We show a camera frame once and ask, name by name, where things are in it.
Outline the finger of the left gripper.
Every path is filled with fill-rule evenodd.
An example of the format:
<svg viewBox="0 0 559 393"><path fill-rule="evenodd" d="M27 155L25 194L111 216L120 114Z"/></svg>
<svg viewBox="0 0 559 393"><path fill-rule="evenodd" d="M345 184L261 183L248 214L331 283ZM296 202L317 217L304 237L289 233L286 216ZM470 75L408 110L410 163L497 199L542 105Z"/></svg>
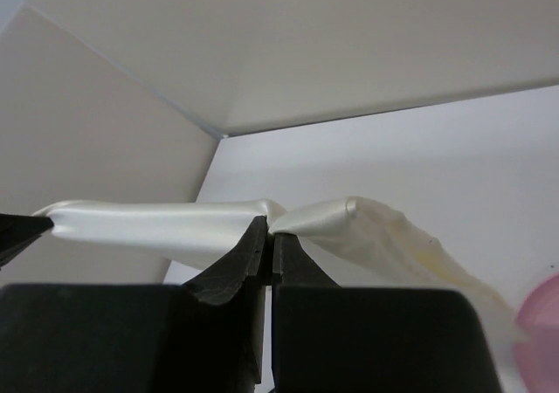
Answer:
<svg viewBox="0 0 559 393"><path fill-rule="evenodd" d="M19 253L52 228L53 221L48 217L2 214L1 267L10 263Z"/></svg>

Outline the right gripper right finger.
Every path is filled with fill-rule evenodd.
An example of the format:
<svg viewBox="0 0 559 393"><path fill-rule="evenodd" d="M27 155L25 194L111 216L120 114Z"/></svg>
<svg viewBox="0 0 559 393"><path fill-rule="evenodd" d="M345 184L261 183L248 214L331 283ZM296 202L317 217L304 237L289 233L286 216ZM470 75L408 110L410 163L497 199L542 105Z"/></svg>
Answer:
<svg viewBox="0 0 559 393"><path fill-rule="evenodd" d="M338 286L294 235L273 247L278 392L498 392L478 315L458 292Z"/></svg>

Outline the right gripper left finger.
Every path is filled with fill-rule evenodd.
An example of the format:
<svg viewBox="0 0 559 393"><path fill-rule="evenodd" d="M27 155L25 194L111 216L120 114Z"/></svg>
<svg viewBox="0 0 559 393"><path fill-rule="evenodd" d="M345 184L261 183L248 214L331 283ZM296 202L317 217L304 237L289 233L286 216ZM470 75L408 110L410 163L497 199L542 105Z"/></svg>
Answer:
<svg viewBox="0 0 559 393"><path fill-rule="evenodd" d="M252 392L262 377L267 223L182 285L11 284L4 392Z"/></svg>

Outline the cream cloth napkin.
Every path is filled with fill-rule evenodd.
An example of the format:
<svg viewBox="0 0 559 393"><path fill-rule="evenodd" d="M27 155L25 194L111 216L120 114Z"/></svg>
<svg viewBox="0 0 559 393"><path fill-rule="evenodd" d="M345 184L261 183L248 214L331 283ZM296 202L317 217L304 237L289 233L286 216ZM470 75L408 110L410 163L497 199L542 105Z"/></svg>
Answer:
<svg viewBox="0 0 559 393"><path fill-rule="evenodd" d="M35 212L58 238L169 251L169 259L203 270L229 251L255 217L269 235L308 240L395 286L452 289L480 314L487 334L525 341L514 309L466 271L440 242L401 211L360 197L286 210L268 199L229 203L103 203L71 200Z"/></svg>

